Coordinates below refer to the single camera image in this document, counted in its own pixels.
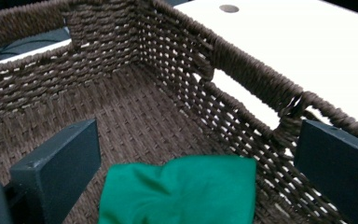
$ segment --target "brown wicker basket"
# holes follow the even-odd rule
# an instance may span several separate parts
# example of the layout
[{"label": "brown wicker basket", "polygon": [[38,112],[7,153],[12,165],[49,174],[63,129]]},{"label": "brown wicker basket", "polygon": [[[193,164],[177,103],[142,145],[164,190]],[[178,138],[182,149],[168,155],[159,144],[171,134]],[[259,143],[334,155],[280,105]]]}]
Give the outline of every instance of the brown wicker basket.
[{"label": "brown wicker basket", "polygon": [[[0,46],[68,26],[68,46],[0,64],[0,181],[64,126],[96,118],[103,164],[67,223],[95,223],[108,167],[189,154],[238,154],[257,166],[255,223],[339,223],[335,207],[293,166],[307,110],[358,136],[358,122],[302,91],[159,0],[49,1],[0,11]],[[213,84],[224,70],[277,112],[262,118]]]}]

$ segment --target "green fabric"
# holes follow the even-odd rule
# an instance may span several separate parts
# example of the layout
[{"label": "green fabric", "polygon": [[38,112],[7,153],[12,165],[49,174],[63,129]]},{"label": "green fabric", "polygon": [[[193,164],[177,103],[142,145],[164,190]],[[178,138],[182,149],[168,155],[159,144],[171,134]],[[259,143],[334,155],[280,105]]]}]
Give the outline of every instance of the green fabric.
[{"label": "green fabric", "polygon": [[244,224],[255,211],[255,160],[188,156],[109,169],[99,224]]}]

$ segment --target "table hole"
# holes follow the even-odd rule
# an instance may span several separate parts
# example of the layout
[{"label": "table hole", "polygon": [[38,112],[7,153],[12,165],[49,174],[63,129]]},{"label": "table hole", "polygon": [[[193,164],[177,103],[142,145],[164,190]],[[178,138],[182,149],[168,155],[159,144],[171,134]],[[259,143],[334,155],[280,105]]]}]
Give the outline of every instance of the table hole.
[{"label": "table hole", "polygon": [[240,9],[236,6],[232,6],[232,5],[222,5],[219,7],[222,11],[227,12],[227,13],[234,13],[234,12],[238,12]]}]

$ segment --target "white surface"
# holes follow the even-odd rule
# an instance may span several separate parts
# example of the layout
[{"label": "white surface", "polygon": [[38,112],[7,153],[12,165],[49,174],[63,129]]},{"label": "white surface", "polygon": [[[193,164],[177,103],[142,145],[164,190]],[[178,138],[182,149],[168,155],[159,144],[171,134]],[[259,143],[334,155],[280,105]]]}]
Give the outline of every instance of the white surface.
[{"label": "white surface", "polygon": [[[318,0],[197,0],[176,8],[358,120],[357,13]],[[270,109],[236,83],[221,72],[214,81],[276,127]]]}]

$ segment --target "woven texture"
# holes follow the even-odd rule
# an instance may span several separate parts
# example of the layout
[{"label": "woven texture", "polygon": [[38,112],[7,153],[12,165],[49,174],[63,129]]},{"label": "woven texture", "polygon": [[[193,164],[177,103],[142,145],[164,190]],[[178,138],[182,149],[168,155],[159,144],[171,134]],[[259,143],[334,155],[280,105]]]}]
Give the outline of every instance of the woven texture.
[{"label": "woven texture", "polygon": [[[13,163],[61,128],[96,118],[102,168],[66,223],[96,222],[110,165],[194,154],[257,159],[255,223],[345,220],[286,152],[296,150],[301,120],[316,119],[310,107],[358,136],[353,118],[159,1],[59,0],[0,11],[0,45],[63,25],[68,46],[0,64],[4,184]],[[276,111],[279,127],[216,88],[215,68]]]}]

